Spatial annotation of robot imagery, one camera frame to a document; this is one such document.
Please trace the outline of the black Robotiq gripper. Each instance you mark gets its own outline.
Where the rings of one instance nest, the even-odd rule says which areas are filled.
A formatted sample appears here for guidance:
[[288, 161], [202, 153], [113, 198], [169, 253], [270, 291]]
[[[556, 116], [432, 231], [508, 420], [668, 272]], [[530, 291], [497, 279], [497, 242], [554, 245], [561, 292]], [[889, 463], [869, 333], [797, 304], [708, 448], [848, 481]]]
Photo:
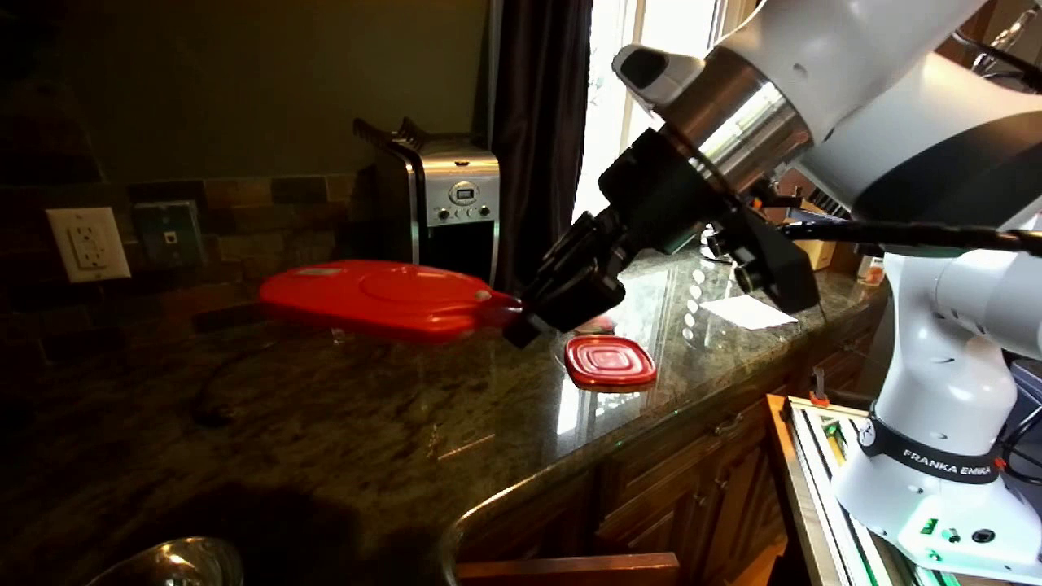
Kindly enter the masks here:
[[582, 212], [514, 298], [505, 340], [516, 347], [568, 333], [622, 304], [622, 267], [634, 252], [674, 252], [698, 222], [728, 212], [728, 193], [664, 135], [643, 132], [602, 176], [610, 205]]

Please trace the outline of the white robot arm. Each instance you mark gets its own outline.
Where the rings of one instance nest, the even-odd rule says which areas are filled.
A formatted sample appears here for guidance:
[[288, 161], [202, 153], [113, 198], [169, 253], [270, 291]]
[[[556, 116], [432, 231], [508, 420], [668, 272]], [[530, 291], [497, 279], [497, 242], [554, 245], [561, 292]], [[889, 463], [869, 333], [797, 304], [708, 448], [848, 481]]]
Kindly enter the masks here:
[[1042, 351], [1042, 99], [937, 54], [982, 0], [766, 0], [705, 54], [643, 45], [613, 69], [661, 116], [602, 176], [610, 205], [546, 252], [508, 340], [568, 333], [622, 300], [643, 248], [698, 224], [740, 283], [818, 304], [812, 229], [743, 205], [797, 166], [848, 209], [815, 236], [877, 242], [895, 342], [883, 392], [833, 481], [848, 517], [912, 562], [1033, 586], [1039, 511], [998, 466], [1013, 356]]

